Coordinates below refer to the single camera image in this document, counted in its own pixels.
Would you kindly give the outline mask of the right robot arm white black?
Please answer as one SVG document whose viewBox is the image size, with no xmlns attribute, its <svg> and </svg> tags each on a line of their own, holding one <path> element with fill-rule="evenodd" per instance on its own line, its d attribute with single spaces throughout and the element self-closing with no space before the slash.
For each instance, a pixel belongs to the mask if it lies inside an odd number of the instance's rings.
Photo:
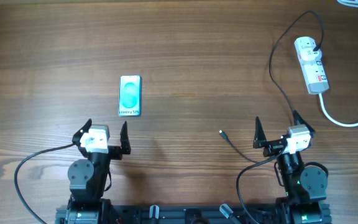
<svg viewBox="0 0 358 224">
<path fill-rule="evenodd" d="M 268 141 L 259 118 L 255 119 L 253 147 L 262 148 L 264 157 L 274 157 L 275 173 L 286 191 L 276 199 L 279 223 L 331 223 L 331 211 L 326 199 L 328 169 L 318 162 L 304 163 L 301 151 L 311 146 L 315 130 L 293 112 L 294 125 L 278 140 Z"/>
</svg>

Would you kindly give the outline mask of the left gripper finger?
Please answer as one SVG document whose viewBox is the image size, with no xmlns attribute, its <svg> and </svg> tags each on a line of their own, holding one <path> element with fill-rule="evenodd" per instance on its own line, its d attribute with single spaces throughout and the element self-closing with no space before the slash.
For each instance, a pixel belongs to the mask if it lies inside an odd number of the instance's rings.
<svg viewBox="0 0 358 224">
<path fill-rule="evenodd" d="M 128 130 L 127 130 L 127 121 L 124 122 L 120 132 L 120 142 L 121 142 L 121 154 L 130 154 L 131 145 L 129 142 Z"/>
<path fill-rule="evenodd" d="M 92 125 L 92 119 L 87 120 L 87 122 L 73 135 L 72 143 L 79 144 L 80 139 L 82 138 L 84 133 L 88 133 L 91 125 Z"/>
</svg>

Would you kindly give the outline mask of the Galaxy smartphone with teal screen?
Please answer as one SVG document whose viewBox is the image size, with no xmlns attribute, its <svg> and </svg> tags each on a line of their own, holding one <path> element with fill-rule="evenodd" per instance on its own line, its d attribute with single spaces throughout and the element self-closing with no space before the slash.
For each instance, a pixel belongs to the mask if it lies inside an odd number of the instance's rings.
<svg viewBox="0 0 358 224">
<path fill-rule="evenodd" d="M 120 77 L 118 107 L 119 116 L 140 116 L 141 89 L 140 75 L 124 75 Z"/>
</svg>

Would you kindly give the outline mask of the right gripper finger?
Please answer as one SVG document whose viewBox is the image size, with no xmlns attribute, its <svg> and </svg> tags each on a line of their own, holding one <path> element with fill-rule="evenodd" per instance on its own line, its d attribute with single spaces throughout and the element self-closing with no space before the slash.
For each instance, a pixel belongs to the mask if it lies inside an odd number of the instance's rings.
<svg viewBox="0 0 358 224">
<path fill-rule="evenodd" d="M 267 143 L 267 139 L 265 137 L 262 123 L 260 122 L 260 119 L 257 116 L 255 118 L 255 135 L 254 135 L 253 148 L 258 149 L 258 148 L 265 147 L 266 143 Z"/>
<path fill-rule="evenodd" d="M 297 112 L 297 110 L 294 110 L 292 112 L 292 115 L 293 115 L 293 119 L 294 119 L 294 125 L 304 124 L 310 131 L 310 134 L 315 134 L 316 131 L 300 116 L 300 114 Z"/>
</svg>

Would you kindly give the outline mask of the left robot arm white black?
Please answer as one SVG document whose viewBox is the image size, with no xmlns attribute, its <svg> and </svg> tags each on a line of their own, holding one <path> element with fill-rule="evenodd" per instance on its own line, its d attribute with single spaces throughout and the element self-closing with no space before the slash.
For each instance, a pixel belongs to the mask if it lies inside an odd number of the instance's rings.
<svg viewBox="0 0 358 224">
<path fill-rule="evenodd" d="M 106 185 L 111 179 L 111 161 L 131 153 L 127 123 L 122 125 L 119 146 L 110 146 L 109 137 L 109 127 L 93 124 L 91 119 L 73 135 L 72 143 L 84 158 L 68 169 L 71 195 L 67 208 L 57 211 L 56 223 L 122 222 L 110 199 L 103 199 L 103 194 L 111 188 Z"/>
</svg>

